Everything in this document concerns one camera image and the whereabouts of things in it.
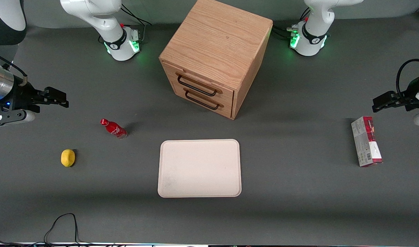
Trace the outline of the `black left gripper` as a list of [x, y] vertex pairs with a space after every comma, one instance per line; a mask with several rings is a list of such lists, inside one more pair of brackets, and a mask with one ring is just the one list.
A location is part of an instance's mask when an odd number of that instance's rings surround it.
[[[373, 113], [377, 113], [386, 108], [397, 107], [397, 103], [400, 101], [400, 95], [395, 91], [387, 91], [385, 95], [386, 97], [376, 97], [373, 99]], [[419, 108], [419, 77], [413, 79], [401, 95], [406, 102], [406, 111]]]

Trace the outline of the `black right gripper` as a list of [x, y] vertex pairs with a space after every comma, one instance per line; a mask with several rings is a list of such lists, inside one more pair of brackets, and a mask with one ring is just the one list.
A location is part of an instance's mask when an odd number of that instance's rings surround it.
[[29, 110], [33, 113], [40, 113], [42, 105], [60, 105], [64, 108], [69, 107], [66, 101], [66, 93], [54, 89], [53, 87], [46, 87], [43, 91], [35, 89], [30, 83], [24, 86], [19, 84], [22, 80], [15, 80], [13, 88], [8, 94], [7, 105], [8, 111], [13, 110]]

